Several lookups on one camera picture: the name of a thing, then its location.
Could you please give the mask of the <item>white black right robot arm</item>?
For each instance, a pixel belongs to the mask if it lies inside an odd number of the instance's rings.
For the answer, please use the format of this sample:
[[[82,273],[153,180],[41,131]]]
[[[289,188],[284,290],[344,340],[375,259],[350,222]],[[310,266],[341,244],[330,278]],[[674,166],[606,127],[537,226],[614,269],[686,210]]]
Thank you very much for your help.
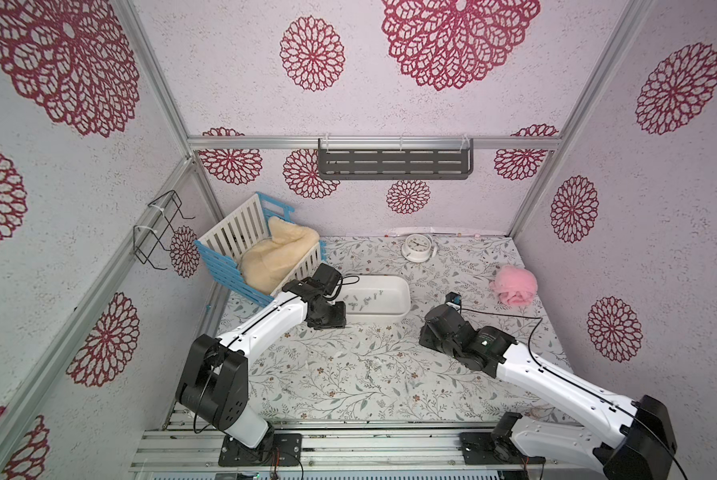
[[[488,434],[461,437],[466,464],[549,460],[574,464],[608,479],[666,479],[678,466],[677,442],[666,405],[596,386],[534,354],[532,347],[496,328],[476,328],[462,316],[459,294],[428,312],[420,346],[462,366],[535,394],[574,419],[574,424],[534,420],[506,412]]]

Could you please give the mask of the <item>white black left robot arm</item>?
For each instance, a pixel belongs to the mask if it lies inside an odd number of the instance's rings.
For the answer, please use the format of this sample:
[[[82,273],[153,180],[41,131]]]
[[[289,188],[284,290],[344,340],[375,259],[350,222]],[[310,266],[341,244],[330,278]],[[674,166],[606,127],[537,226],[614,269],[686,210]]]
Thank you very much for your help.
[[[240,445],[260,447],[272,436],[272,425],[250,406],[250,366],[302,323],[314,330],[344,328],[346,304],[336,299],[341,289],[342,274],[322,263],[313,276],[288,282],[236,329],[196,338],[176,388],[176,402]]]

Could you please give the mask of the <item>white storage box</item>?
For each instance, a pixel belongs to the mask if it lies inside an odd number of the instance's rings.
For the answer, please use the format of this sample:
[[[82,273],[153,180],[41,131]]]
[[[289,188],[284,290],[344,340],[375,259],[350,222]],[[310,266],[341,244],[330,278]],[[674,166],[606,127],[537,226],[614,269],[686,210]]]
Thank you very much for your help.
[[[372,300],[372,294],[385,294]],[[411,311],[412,299],[408,282],[399,276],[362,275],[356,282],[342,286],[338,301],[346,303],[348,323],[396,324]]]

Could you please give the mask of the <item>cream plush cloth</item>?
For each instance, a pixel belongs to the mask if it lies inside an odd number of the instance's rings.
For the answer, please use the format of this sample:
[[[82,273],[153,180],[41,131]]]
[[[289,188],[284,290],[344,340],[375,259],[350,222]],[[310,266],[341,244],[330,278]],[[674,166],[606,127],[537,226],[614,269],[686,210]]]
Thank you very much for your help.
[[[320,235],[278,217],[268,220],[268,229],[270,238],[260,240],[242,256],[240,273],[250,287],[270,295],[318,244]]]

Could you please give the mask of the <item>pink plush toy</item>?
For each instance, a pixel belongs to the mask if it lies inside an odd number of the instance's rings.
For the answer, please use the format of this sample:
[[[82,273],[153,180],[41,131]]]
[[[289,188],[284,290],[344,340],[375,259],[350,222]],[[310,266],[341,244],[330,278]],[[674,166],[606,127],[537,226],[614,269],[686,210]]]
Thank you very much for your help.
[[[511,307],[526,307],[538,294],[537,278],[524,268],[505,265],[499,269],[490,288],[498,300]]]

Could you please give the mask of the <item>blue white slatted crate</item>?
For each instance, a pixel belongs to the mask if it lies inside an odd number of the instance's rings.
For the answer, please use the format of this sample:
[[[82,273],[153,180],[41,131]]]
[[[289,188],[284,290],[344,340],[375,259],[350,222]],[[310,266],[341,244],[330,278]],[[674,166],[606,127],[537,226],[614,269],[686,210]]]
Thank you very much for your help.
[[[290,222],[293,213],[294,207],[262,192],[256,192],[198,238],[194,245],[214,281],[260,306],[265,306],[286,282],[314,274],[316,268],[326,261],[326,248],[322,241],[300,256],[298,262],[286,272],[270,293],[264,293],[250,285],[242,276],[240,262],[244,254],[260,242],[272,238],[268,222],[274,217]]]

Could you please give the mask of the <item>white alarm clock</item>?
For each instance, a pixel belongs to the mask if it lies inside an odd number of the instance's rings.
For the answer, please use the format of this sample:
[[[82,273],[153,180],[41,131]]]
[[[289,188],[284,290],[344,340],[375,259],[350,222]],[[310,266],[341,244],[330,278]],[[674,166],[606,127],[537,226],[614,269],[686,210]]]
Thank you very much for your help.
[[[432,235],[414,233],[408,235],[401,247],[402,256],[416,264],[432,260],[438,253],[438,245]]]

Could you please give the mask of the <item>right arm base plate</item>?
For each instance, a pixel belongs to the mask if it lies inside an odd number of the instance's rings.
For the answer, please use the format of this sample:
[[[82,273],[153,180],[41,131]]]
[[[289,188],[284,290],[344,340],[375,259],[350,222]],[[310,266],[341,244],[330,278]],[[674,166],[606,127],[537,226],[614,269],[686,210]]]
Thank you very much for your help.
[[[461,451],[467,465],[544,464],[546,458],[526,456],[512,442],[511,435],[522,414],[507,412],[490,432],[465,432],[459,435]]]

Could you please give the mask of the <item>grey wall shelf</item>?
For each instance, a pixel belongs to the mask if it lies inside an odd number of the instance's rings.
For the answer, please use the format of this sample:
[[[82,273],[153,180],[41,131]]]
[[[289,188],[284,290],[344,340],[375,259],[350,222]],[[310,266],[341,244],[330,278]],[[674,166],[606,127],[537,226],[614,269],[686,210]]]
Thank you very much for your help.
[[[330,149],[318,142],[318,176],[336,181],[467,180],[474,142],[454,149]]]

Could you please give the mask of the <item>aluminium front rail frame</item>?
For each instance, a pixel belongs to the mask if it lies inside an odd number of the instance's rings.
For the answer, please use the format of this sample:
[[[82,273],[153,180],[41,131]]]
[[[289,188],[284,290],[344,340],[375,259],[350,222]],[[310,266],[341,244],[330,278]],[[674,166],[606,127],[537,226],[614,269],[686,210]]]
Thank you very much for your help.
[[[470,388],[374,392],[290,390],[250,394],[250,406],[282,433],[302,435],[304,466],[461,466],[459,436],[485,433],[507,412],[561,425],[581,420],[501,382]]]

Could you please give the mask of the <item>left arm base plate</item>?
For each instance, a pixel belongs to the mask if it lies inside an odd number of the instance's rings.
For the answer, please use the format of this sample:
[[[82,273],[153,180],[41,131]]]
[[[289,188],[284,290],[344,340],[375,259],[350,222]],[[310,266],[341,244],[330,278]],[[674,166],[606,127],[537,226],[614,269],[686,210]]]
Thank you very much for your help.
[[[218,465],[220,467],[300,466],[302,434],[268,434],[258,447],[248,447],[238,440],[224,438]]]

